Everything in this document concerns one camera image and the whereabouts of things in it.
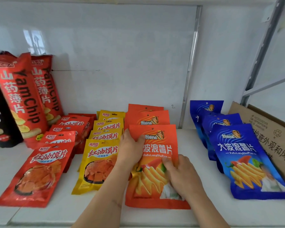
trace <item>yellow snack bag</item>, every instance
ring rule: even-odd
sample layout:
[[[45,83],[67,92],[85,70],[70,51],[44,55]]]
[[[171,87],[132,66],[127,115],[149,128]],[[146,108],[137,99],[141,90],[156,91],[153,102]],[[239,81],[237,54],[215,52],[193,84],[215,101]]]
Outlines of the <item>yellow snack bag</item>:
[[[107,121],[94,121],[93,130],[109,130],[118,128],[124,128],[123,118],[112,119]]]
[[[101,110],[99,112],[98,120],[107,121],[107,120],[117,119],[117,118],[125,118],[125,112]]]
[[[99,190],[116,164],[120,140],[87,139],[72,194]]]
[[[108,130],[92,130],[89,139],[112,140],[120,139],[122,128]]]

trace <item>hand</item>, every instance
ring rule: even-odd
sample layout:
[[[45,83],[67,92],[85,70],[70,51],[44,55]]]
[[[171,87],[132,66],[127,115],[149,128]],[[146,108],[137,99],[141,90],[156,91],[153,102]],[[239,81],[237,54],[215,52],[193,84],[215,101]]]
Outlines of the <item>hand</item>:
[[[120,138],[119,151],[116,164],[130,169],[140,160],[143,152],[144,135],[141,135],[137,142],[131,137],[129,129],[126,129]]]
[[[163,164],[174,189],[187,201],[193,197],[206,196],[201,179],[189,158],[179,154],[178,160],[179,165],[176,168],[170,158],[163,158]]]

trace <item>person's left hand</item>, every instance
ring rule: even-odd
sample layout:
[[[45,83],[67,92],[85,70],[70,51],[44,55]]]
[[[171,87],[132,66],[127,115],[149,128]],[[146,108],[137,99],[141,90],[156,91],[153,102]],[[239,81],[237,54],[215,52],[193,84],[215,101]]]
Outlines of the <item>person's left hand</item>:
[[[116,164],[132,169],[133,166],[142,157],[144,142],[145,142],[144,135],[141,135],[138,138],[137,142],[135,142],[130,135],[129,129],[126,129],[120,138]]]

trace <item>cardboard box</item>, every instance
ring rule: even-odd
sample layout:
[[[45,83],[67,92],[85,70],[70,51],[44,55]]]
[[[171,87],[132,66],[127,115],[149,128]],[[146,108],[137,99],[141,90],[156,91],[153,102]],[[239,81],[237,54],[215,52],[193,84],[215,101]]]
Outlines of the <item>cardboard box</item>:
[[[248,105],[233,102],[228,114],[239,113],[244,123],[251,123],[260,144],[268,154],[277,171],[285,180],[285,122]]]

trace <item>forearm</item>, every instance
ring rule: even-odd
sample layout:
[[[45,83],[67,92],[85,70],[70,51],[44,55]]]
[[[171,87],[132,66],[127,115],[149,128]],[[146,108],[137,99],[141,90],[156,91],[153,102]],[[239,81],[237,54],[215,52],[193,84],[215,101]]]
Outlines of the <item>forearm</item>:
[[[230,228],[206,194],[193,195],[188,203],[201,228]]]
[[[116,164],[72,228],[118,228],[130,168]]]

